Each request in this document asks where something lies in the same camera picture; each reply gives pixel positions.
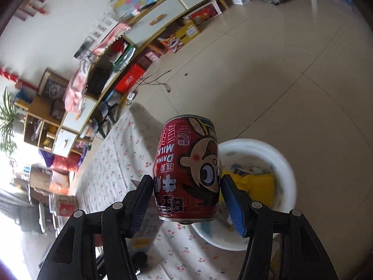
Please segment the shelf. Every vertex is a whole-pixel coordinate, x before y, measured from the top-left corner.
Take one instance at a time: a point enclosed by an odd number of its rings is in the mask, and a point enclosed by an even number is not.
[[[37,136],[35,140],[31,140],[32,136],[34,135],[35,124],[39,121],[39,118],[33,117],[28,115],[25,122],[25,132],[24,132],[24,142],[27,144],[38,146],[38,142],[40,139],[40,135]]]
[[[41,129],[40,129],[39,138],[38,138],[38,145],[37,145],[38,147],[40,147],[40,140],[41,140],[41,136],[43,133],[44,124],[45,124],[45,121],[43,121],[41,124]]]
[[[49,129],[50,129],[51,125],[52,124],[50,124],[48,122],[45,122],[44,127],[41,131],[41,134],[40,134],[40,142],[39,142],[39,146],[38,146],[40,149],[45,150],[45,151],[49,151],[49,152],[52,151],[52,148],[53,148],[53,145],[54,145],[54,142],[55,142],[55,138],[48,137],[48,135],[51,134],[51,133],[49,133]],[[47,138],[50,138],[51,142],[48,145],[44,145],[44,142],[47,140]],[[44,148],[45,146],[51,148],[51,150],[45,149]]]
[[[51,106],[48,102],[39,96],[35,96],[27,110],[27,114],[45,120],[49,124],[60,126],[61,120],[57,120],[56,118],[50,116],[50,108]]]
[[[166,0],[157,0],[152,7],[149,7],[145,10],[140,11],[140,13],[137,16],[128,19],[125,23],[132,27],[137,22],[139,22],[145,15],[150,13],[153,9],[155,9],[157,6],[159,6],[160,4],[162,4],[165,1]]]
[[[91,99],[93,99],[94,101],[97,101],[97,102],[98,102],[98,99],[99,99],[99,97],[100,97],[100,96],[98,96],[98,95],[94,95],[94,94],[91,94],[91,93],[89,93],[89,92],[86,92],[86,93],[85,93],[85,96],[86,96],[86,97],[89,97],[89,98],[91,98]]]
[[[46,149],[46,148],[41,148],[41,150],[47,151],[49,153],[52,153],[52,150]]]
[[[71,152],[72,153],[76,153],[76,154],[79,154],[79,155],[82,155],[83,154],[83,150],[79,150],[79,149],[77,149],[77,148],[72,148],[71,149]]]

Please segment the tile floor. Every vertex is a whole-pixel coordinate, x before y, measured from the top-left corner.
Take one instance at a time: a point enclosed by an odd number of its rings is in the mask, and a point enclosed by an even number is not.
[[[297,208],[347,279],[373,249],[373,34],[344,1],[314,1],[233,5],[153,63],[152,77],[171,70],[159,79],[170,93],[144,85],[135,100],[162,122],[210,118],[219,142],[254,138],[280,150]]]

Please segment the floral tablecloth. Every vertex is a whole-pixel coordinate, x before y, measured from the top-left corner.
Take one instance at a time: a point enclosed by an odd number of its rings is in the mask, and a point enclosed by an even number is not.
[[[136,187],[152,164],[163,124],[134,103],[116,123],[83,174],[77,189],[86,213],[104,210]],[[205,242],[191,226],[164,222],[148,252],[149,268],[139,279],[237,279],[245,252]]]

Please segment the can lid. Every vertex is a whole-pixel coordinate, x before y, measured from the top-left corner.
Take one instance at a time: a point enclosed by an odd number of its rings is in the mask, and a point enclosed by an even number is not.
[[[205,117],[202,117],[202,116],[198,116],[198,115],[189,115],[189,114],[185,114],[185,115],[179,115],[179,116],[175,116],[175,117],[172,117],[171,119],[168,119],[165,123],[165,125],[172,121],[172,120],[175,120],[175,119],[179,119],[179,118],[196,118],[196,119],[201,119],[201,120],[205,120],[205,121],[209,121],[212,126],[214,126],[214,124],[212,123],[212,121],[210,119],[207,119]]]
[[[163,221],[177,222],[183,225],[190,225],[196,222],[200,223],[200,222],[208,222],[208,221],[215,220],[215,216],[212,218],[201,218],[201,219],[185,219],[185,218],[179,219],[179,218],[167,218],[167,217],[159,216],[159,219]]]

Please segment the cable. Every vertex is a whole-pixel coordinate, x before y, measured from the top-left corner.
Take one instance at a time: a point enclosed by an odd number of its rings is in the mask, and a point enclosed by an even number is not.
[[[136,86],[135,90],[133,92],[136,92],[136,90],[139,88],[140,85],[164,85],[165,88],[166,88],[166,91],[167,92],[171,92],[171,87],[169,87],[169,85],[167,83],[156,83],[156,84],[153,84],[153,82],[155,82],[156,80],[158,80],[159,78],[161,78],[162,76],[164,76],[165,74],[169,73],[171,71],[171,69],[169,71],[166,71],[165,73],[161,74],[158,78],[150,81],[150,82],[146,82],[146,83],[143,83],[146,79],[150,78],[152,75],[142,79],[140,78],[140,83]]]

